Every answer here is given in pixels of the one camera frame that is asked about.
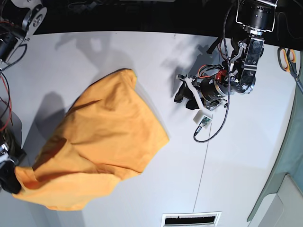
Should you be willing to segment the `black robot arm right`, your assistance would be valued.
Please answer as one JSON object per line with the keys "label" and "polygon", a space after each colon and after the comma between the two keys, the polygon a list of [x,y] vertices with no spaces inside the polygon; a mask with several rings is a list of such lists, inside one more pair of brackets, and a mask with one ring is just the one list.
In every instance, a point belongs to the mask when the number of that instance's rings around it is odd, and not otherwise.
{"label": "black robot arm right", "polygon": [[17,194],[21,190],[15,169],[26,156],[12,131],[13,111],[9,83],[4,71],[16,65],[25,56],[22,54],[14,62],[10,58],[22,47],[27,51],[27,43],[36,32],[47,14],[42,0],[2,0],[0,2],[0,80],[8,99],[0,100],[0,187]]}

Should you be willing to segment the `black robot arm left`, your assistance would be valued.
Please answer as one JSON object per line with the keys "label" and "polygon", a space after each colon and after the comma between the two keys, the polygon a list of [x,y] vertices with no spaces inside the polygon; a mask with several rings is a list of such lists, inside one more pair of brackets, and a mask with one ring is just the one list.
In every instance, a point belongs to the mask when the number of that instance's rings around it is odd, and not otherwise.
{"label": "black robot arm left", "polygon": [[186,108],[212,111],[219,105],[228,107],[233,93],[248,94],[256,82],[257,64],[264,51],[262,35],[272,32],[275,25],[276,0],[239,0],[235,22],[242,26],[248,37],[244,40],[231,39],[232,53],[226,49],[226,29],[228,16],[224,17],[223,35],[208,49],[212,53],[216,47],[223,58],[222,63],[201,66],[193,75],[178,74],[182,82],[175,94],[174,102],[181,103],[187,99]]}

